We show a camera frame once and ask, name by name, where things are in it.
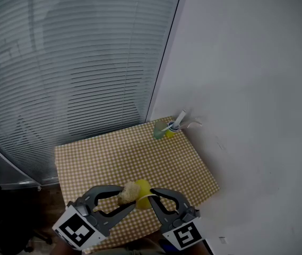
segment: window blinds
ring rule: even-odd
[[[54,146],[145,121],[178,0],[0,0],[0,150],[37,179]]]

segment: dark floor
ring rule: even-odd
[[[28,246],[34,248],[34,252],[26,253],[22,251],[21,254],[31,255],[46,255],[50,254],[52,248],[57,242],[58,238],[51,227],[59,219],[65,211],[65,203],[62,197],[60,185],[55,184],[43,187],[41,191],[37,188],[27,188],[11,191],[3,191],[6,205],[10,207],[15,205],[24,211],[24,218],[27,223],[41,235],[51,237],[53,244],[48,245],[44,241],[33,237],[28,243]]]

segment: checkered tablecloth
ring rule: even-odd
[[[155,122],[56,147],[55,165],[65,204],[95,185],[123,186],[139,179],[148,180],[153,188],[179,191],[195,207],[218,191],[215,179],[183,132],[156,140]],[[168,209],[175,208],[172,201],[162,201]],[[99,200],[96,209],[108,213],[117,207],[113,197]],[[160,225],[152,209],[134,209],[110,230],[107,239],[85,252],[128,243],[157,231]]]

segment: white wall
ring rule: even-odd
[[[175,33],[150,119],[203,119],[212,249],[302,255],[302,0],[186,0]]]

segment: green cup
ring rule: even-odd
[[[162,130],[166,127],[167,127],[167,124],[165,122],[157,121],[154,124],[153,137],[157,140],[160,140],[165,134],[165,131],[162,131]]]

